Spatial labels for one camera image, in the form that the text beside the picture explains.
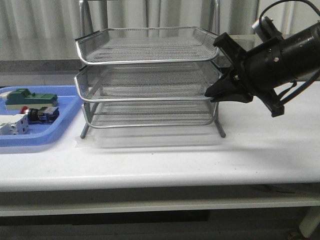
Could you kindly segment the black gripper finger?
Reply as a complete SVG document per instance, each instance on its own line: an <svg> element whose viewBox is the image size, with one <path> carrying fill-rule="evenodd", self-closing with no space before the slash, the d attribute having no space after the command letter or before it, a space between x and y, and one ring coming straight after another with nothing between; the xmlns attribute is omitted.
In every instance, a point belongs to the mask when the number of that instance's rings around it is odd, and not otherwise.
<svg viewBox="0 0 320 240"><path fill-rule="evenodd" d="M220 78L204 93L205 97L211 98L221 98L226 97L237 92L237 88L235 87L233 81L231 80L232 68L226 69Z"/></svg>
<svg viewBox="0 0 320 240"><path fill-rule="evenodd" d="M246 92L221 91L212 92L209 95L212 98L212 102L250 103L253 101L253 96Z"/></svg>

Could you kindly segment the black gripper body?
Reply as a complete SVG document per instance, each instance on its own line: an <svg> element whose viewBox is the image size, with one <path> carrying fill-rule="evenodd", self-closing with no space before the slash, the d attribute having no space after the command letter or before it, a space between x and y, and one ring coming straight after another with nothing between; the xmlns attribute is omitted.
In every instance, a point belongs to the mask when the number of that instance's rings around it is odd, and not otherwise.
<svg viewBox="0 0 320 240"><path fill-rule="evenodd" d="M248 93L259 98L270 110L272 117L285 113L283 104L277 106L280 97L274 88L281 81L276 77L277 67L273 57L279 57L278 44L281 37L273 37L257 47L245 51L226 32L218 36L213 45L218 47L230 61L230 78L237 92Z"/></svg>

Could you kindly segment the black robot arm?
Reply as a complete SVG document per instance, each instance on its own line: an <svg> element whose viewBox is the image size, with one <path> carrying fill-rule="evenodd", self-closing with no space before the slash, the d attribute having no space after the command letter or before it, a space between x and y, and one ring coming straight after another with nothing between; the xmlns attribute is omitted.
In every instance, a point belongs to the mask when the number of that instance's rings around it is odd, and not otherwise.
<svg viewBox="0 0 320 240"><path fill-rule="evenodd" d="M212 102L250 103L259 98L272 117L285 113L284 105L320 76L320 25L283 38L268 17L254 26L262 43L246 51L226 32L213 46L230 61L230 67L205 92Z"/></svg>

